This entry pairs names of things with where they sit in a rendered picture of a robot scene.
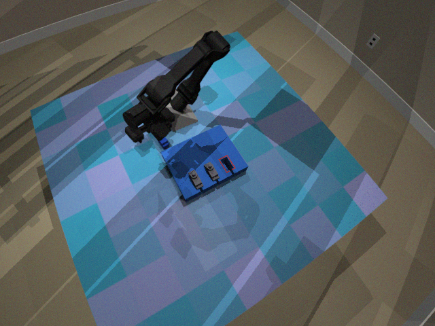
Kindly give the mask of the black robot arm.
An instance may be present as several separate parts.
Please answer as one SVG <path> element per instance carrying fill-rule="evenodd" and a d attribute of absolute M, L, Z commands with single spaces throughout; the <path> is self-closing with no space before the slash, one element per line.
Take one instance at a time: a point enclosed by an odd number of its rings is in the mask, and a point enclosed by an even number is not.
<path fill-rule="evenodd" d="M 123 113 L 124 121 L 135 129 L 150 117 L 158 117 L 169 103 L 174 110 L 183 113 L 187 104 L 192 105 L 197 99 L 201 89 L 200 82 L 212 64 L 225 57 L 230 51 L 229 48 L 230 44 L 218 31 L 205 33 L 166 75 L 157 76 L 142 89 L 137 96 L 140 100 L 139 104 Z M 183 80 L 189 74 L 191 76 Z M 178 94 L 171 99 L 175 90 Z M 146 132 L 161 141 L 172 131 L 171 128 L 170 121 L 159 120 L 156 123 L 149 123 Z"/>

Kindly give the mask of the blue flat rectangular deck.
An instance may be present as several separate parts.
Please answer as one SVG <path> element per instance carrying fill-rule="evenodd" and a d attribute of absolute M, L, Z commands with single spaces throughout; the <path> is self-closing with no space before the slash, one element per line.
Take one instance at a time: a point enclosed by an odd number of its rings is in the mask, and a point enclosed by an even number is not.
<path fill-rule="evenodd" d="M 161 153 L 186 202 L 248 168 L 221 125 Z"/>

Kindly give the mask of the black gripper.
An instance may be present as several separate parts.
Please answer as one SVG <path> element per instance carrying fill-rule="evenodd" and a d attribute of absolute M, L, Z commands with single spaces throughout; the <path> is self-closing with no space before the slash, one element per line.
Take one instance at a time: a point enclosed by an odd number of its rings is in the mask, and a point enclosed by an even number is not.
<path fill-rule="evenodd" d="M 150 117 L 150 119 L 143 123 L 144 125 L 136 127 L 135 129 L 127 126 L 125 128 L 125 133 L 130 137 L 132 142 L 136 143 L 139 141 L 140 143 L 142 143 L 142 139 L 144 139 L 145 137 L 144 132 L 146 132 L 148 124 L 151 122 L 156 123 L 159 120 L 161 122 L 170 121 L 171 123 L 173 123 L 175 121 L 175 115 L 168 108 L 165 107 L 158 117 Z"/>

